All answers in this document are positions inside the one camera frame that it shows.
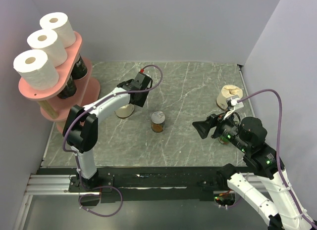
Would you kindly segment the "beige roll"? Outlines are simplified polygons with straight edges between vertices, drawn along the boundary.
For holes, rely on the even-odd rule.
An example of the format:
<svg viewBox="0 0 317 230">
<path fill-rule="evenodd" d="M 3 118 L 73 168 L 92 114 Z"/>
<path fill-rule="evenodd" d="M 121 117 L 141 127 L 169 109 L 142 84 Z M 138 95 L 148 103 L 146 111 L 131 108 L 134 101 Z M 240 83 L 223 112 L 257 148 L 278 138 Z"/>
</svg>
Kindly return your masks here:
<svg viewBox="0 0 317 230">
<path fill-rule="evenodd" d="M 125 119 L 128 118 L 129 116 L 131 116 L 134 112 L 134 105 L 133 104 L 128 104 L 125 106 L 120 107 L 119 109 L 117 109 L 115 111 L 115 114 L 117 117 L 121 118 L 121 119 Z"/>
<path fill-rule="evenodd" d="M 240 98 L 243 97 L 243 90 L 235 85 L 225 85 L 222 87 L 220 93 L 216 98 L 216 104 L 222 110 L 226 110 L 228 105 L 226 100 L 232 96 L 239 96 Z"/>
</svg>

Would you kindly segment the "black roll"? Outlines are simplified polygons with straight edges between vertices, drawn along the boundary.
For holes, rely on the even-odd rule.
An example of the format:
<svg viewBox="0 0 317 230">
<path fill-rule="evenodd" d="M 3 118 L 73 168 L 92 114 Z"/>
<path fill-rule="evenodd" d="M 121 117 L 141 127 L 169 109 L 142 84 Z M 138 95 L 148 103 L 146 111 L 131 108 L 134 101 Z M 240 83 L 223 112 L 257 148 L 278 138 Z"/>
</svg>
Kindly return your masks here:
<svg viewBox="0 0 317 230">
<path fill-rule="evenodd" d="M 67 99 L 73 95 L 75 95 L 77 91 L 77 87 L 73 81 L 72 76 L 70 76 L 69 80 L 66 83 L 64 89 L 57 95 L 60 99 Z"/>
<path fill-rule="evenodd" d="M 81 55 L 78 54 L 75 59 L 75 64 L 73 66 L 71 76 L 74 80 L 80 80 L 86 76 L 88 72 L 87 66 L 82 59 Z"/>
</svg>

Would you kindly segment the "white toilet roll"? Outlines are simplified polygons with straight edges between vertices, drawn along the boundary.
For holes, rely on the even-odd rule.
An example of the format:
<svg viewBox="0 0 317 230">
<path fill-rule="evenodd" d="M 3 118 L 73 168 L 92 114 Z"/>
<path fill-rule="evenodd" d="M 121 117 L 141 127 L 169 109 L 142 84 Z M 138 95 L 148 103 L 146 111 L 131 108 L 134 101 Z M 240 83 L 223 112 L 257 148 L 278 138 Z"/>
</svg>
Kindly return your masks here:
<svg viewBox="0 0 317 230">
<path fill-rule="evenodd" d="M 53 12 L 46 14 L 40 19 L 39 23 L 42 29 L 54 30 L 62 41 L 64 48 L 75 43 L 76 36 L 65 13 Z"/>
<path fill-rule="evenodd" d="M 62 65 L 67 60 L 67 52 L 54 30 L 37 30 L 28 36 L 27 43 L 32 49 L 43 50 L 54 67 Z"/>
<path fill-rule="evenodd" d="M 39 49 L 27 50 L 17 55 L 13 68 L 34 89 L 46 90 L 54 87 L 59 74 L 48 55 Z"/>
</svg>

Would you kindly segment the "white toilet roll front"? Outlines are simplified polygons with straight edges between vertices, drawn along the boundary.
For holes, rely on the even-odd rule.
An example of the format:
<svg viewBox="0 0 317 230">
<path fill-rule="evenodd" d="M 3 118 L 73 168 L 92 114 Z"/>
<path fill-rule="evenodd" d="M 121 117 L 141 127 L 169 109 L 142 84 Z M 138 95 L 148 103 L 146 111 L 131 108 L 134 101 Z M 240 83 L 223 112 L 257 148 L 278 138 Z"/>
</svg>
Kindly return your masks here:
<svg viewBox="0 0 317 230">
<path fill-rule="evenodd" d="M 54 30 L 37 30 L 28 36 L 27 43 L 32 49 L 43 50 L 54 67 L 62 65 L 67 60 L 67 52 Z"/>
</svg>

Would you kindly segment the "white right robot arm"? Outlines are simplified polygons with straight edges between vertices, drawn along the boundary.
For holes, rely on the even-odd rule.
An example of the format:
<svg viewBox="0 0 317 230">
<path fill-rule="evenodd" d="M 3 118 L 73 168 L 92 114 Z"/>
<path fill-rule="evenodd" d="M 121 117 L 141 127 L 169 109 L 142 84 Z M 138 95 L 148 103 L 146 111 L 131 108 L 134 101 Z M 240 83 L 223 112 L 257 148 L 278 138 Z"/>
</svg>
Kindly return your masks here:
<svg viewBox="0 0 317 230">
<path fill-rule="evenodd" d="M 267 131 L 260 119 L 246 117 L 236 124 L 233 117 L 212 114 L 192 125 L 202 139 L 214 129 L 212 138 L 223 136 L 243 152 L 243 161 L 264 185 L 270 198 L 253 187 L 232 164 L 217 170 L 215 183 L 221 189 L 230 189 L 239 194 L 262 217 L 269 230 L 317 228 L 316 221 L 299 203 L 277 152 L 266 144 Z"/>
</svg>

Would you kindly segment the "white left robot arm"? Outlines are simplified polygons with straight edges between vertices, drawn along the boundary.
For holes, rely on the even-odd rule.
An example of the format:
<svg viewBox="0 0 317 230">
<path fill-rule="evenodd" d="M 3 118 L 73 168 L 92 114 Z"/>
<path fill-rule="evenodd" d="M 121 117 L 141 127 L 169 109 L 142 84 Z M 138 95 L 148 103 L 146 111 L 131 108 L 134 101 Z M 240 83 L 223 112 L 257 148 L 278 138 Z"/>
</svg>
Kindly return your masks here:
<svg viewBox="0 0 317 230">
<path fill-rule="evenodd" d="M 153 80 L 141 69 L 134 79 L 117 85 L 109 94 L 85 106 L 73 106 L 63 130 L 62 148 L 75 155 L 80 185 L 93 191 L 99 184 L 93 148 L 98 141 L 99 124 L 119 108 L 126 105 L 143 107 Z"/>
</svg>

